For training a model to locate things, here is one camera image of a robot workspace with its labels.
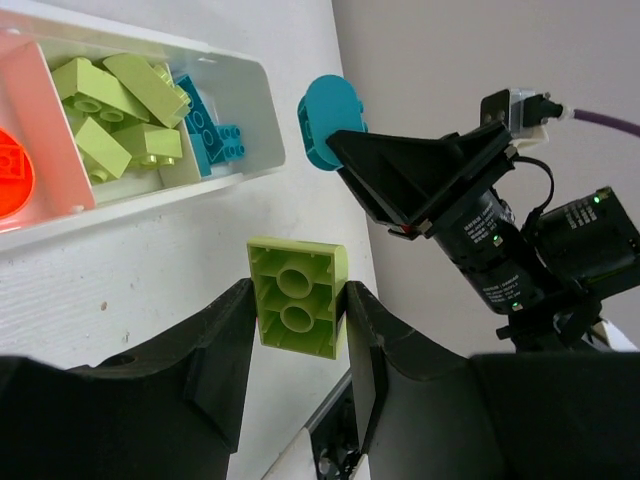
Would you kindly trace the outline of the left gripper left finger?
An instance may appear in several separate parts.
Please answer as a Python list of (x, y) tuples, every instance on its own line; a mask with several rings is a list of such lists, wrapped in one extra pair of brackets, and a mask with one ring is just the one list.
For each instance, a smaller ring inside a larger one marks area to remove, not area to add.
[(223, 479), (239, 446), (252, 282), (95, 367), (1, 360), (5, 479)]

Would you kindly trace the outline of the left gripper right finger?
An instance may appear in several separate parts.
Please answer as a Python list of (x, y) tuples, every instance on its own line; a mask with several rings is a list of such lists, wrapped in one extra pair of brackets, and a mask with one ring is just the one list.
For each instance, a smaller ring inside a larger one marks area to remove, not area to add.
[(635, 353), (466, 358), (345, 287), (358, 439), (374, 479), (635, 479)]

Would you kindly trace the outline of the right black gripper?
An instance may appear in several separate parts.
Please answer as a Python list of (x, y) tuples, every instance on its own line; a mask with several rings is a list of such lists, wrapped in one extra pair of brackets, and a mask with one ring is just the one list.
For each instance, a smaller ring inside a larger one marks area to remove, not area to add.
[(326, 140), (338, 173), (386, 225), (447, 225), (432, 239), (489, 309), (510, 315), (549, 295), (550, 274), (491, 187), (512, 169), (500, 122), (418, 139), (339, 130)]

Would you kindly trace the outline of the blue lego block cluster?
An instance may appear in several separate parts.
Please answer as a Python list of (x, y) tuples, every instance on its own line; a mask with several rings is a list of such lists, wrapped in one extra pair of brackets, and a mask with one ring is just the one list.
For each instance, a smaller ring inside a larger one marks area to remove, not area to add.
[(336, 171), (342, 163), (326, 143), (339, 130), (367, 132), (364, 106), (354, 87), (338, 75), (316, 78), (301, 98), (297, 116), (309, 161), (323, 171)]

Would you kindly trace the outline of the green lego brick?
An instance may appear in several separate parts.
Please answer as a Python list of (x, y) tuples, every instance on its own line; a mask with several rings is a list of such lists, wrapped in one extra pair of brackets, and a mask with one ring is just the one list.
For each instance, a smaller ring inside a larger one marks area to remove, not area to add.
[(99, 65), (75, 57), (51, 75), (91, 184), (182, 162), (190, 101), (166, 64), (131, 53)]
[(344, 337), (346, 248), (258, 236), (247, 251), (261, 344), (336, 359)]

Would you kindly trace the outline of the blue lego brick pair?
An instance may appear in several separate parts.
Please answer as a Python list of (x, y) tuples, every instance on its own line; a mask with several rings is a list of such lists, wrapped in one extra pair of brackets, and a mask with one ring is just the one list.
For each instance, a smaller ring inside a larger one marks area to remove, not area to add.
[(189, 75), (179, 77), (177, 85), (190, 99), (190, 111), (185, 122), (200, 175), (210, 176), (214, 167), (242, 159), (246, 148), (241, 129), (235, 124), (215, 123), (204, 97)]

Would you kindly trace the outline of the orange round lego piece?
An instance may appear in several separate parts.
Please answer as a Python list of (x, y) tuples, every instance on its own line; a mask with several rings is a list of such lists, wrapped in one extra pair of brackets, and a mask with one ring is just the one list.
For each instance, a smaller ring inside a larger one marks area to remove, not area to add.
[(1, 130), (1, 218), (17, 214), (31, 200), (36, 175), (27, 149)]

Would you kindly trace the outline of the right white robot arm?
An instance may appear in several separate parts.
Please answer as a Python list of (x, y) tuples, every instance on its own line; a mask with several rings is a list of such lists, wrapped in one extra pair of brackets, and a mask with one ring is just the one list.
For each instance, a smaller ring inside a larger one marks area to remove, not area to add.
[(520, 351), (594, 348), (603, 301), (639, 284), (639, 233), (609, 187), (515, 224), (495, 185), (523, 158), (499, 122), (436, 140), (339, 130), (326, 143), (367, 214), (433, 239)]

